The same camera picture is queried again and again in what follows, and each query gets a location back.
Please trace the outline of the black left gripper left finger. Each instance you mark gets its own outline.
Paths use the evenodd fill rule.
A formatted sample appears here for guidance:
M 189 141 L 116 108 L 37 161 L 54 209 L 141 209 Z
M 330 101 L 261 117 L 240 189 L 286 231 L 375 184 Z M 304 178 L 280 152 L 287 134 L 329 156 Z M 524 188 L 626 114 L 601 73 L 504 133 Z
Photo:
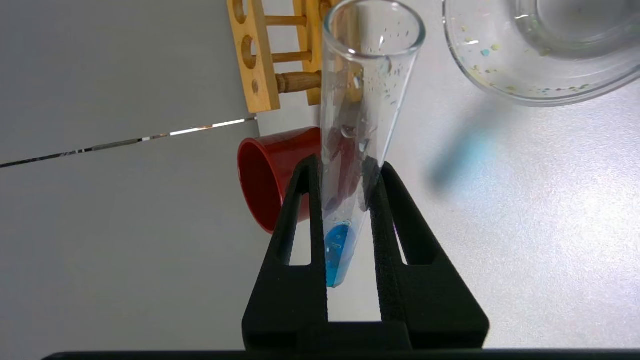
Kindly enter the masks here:
M 302 197 L 309 197 L 307 265 L 290 265 Z M 295 167 L 258 278 L 242 317 L 246 350 L 297 348 L 299 333 L 329 321 L 319 164 L 316 155 Z

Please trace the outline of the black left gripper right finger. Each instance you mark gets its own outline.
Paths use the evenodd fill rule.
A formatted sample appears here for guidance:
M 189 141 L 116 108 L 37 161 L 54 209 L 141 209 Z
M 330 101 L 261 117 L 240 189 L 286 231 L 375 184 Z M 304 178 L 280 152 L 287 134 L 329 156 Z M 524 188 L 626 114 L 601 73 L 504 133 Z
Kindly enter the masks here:
M 404 324 L 416 350 L 482 348 L 489 318 L 388 162 L 370 217 L 382 321 Z

